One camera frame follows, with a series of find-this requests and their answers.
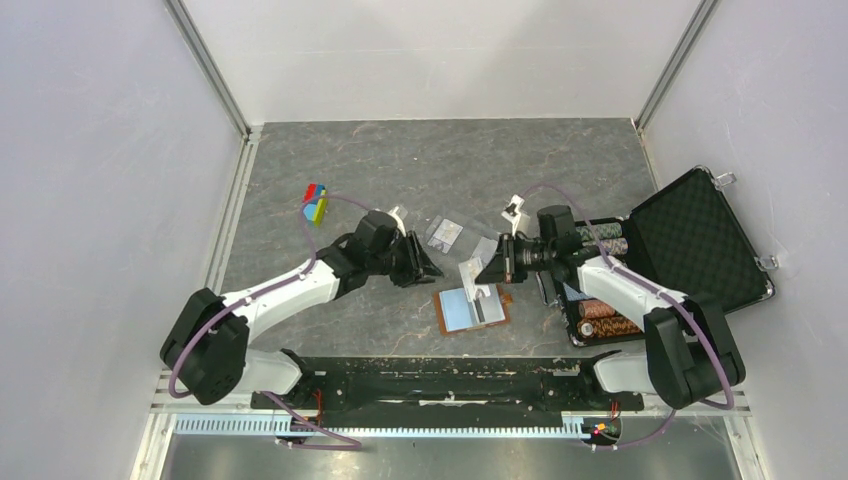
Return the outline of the clear plastic card sleeve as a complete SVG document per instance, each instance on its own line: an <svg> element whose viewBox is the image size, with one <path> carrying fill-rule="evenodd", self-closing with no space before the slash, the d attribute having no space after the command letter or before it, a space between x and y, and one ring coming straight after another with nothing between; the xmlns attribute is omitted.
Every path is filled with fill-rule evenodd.
<svg viewBox="0 0 848 480"><path fill-rule="evenodd" d="M428 240L435 227L442 219L450 219L464 227L462 233L447 254L430 247ZM455 211L449 211L435 216L425 231L425 244L444 256L450 256L458 261L465 261L477 256L483 262L490 261L498 243L498 232L474 218L465 216Z"/></svg>

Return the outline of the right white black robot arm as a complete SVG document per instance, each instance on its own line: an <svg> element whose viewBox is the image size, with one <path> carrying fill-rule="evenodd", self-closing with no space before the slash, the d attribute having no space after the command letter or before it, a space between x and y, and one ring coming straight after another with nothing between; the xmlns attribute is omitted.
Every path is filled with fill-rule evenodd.
<svg viewBox="0 0 848 480"><path fill-rule="evenodd" d="M536 237L525 234L529 217L517 204L502 215L510 228L500 234L475 283L521 283L531 272L548 272L609 305L643 333L641 351L590 360L577 382L585 405L602 408L617 393L633 392L655 394L676 410L694 403L734 407L732 388L744 380L745 368L715 298L665 288L627 268L600 243L583 245L566 205L538 211Z"/></svg>

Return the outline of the white VIP credit card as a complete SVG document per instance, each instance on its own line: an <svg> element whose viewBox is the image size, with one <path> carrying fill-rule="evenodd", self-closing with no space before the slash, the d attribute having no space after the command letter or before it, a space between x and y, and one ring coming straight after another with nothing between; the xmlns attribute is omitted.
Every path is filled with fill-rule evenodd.
<svg viewBox="0 0 848 480"><path fill-rule="evenodd" d="M460 262L458 269L463 289L469 302L481 300L491 295L489 285L478 284L476 282L477 276L483 270L483 264L479 257L474 256L464 262Z"/></svg>

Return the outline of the white card with magnetic stripe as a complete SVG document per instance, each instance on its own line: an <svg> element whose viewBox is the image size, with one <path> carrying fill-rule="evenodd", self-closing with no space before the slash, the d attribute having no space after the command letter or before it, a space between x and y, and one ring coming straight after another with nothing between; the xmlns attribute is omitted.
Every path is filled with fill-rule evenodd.
<svg viewBox="0 0 848 480"><path fill-rule="evenodd" d="M501 289L498 285L490 285L491 295L469 303L471 311L471 328L484 328L508 323L508 304L501 298Z"/></svg>

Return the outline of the brown leather card holder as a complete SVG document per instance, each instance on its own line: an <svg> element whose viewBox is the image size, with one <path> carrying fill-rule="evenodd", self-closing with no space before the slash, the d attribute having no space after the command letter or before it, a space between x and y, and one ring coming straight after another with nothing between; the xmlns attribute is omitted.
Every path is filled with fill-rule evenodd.
<svg viewBox="0 0 848 480"><path fill-rule="evenodd" d="M493 294L468 301L462 288L433 295L436 318L442 335L453 335L508 324L512 297L501 286L492 285Z"/></svg>

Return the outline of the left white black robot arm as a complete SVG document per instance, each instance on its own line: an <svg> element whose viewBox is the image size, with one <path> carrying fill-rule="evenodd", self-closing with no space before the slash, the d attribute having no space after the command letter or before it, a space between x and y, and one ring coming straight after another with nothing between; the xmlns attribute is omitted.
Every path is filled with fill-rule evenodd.
<svg viewBox="0 0 848 480"><path fill-rule="evenodd" d="M160 350L171 371L168 393L212 405L233 393L268 392L302 407L314 394L303 362L287 350L253 349L259 336L363 287L371 277L386 276L407 288L442 274L396 211L370 210L352 232L289 272L236 292L204 287L192 293Z"/></svg>

